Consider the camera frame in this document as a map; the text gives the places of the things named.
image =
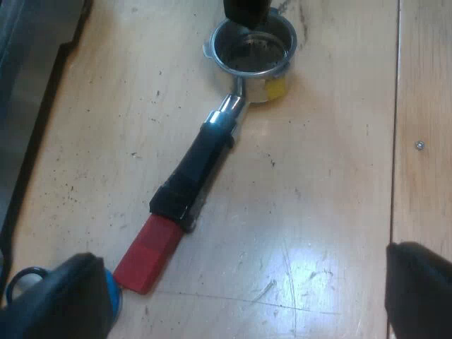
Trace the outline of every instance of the portafilter basket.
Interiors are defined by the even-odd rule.
[[[154,195],[152,213],[193,230],[209,179],[234,145],[249,104],[287,92],[296,48],[295,29],[274,8],[255,30],[230,20],[218,26],[203,50],[218,65],[216,78],[229,94],[208,115],[179,166]]]

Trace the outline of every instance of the metal screw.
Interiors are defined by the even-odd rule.
[[[424,141],[419,140],[416,142],[415,146],[417,150],[423,150],[425,147],[425,143]]]

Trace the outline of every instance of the yellow label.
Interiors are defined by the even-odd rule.
[[[266,81],[266,92],[269,100],[282,97],[286,92],[285,77],[270,79]]]

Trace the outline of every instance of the dark stains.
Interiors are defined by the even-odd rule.
[[[298,190],[297,187],[295,187],[295,195],[297,196],[298,200],[300,200],[302,198],[302,193]]]
[[[289,7],[290,3],[293,0],[285,0],[281,3],[281,5],[278,6],[278,14],[282,15],[285,12],[287,12],[287,7]]]
[[[300,43],[300,47],[303,48],[303,46],[306,44],[307,40],[308,40],[308,25],[306,23],[306,18],[304,16],[304,11],[303,11],[303,0],[299,0],[298,3],[298,15],[299,15],[299,21],[302,24],[303,27],[303,35],[301,36],[301,43]]]

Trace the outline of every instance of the black rubber grip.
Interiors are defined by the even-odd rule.
[[[203,199],[200,192],[231,146],[230,131],[203,124],[176,170],[150,201],[151,213],[169,218],[190,231],[191,222],[202,206],[198,203]]]

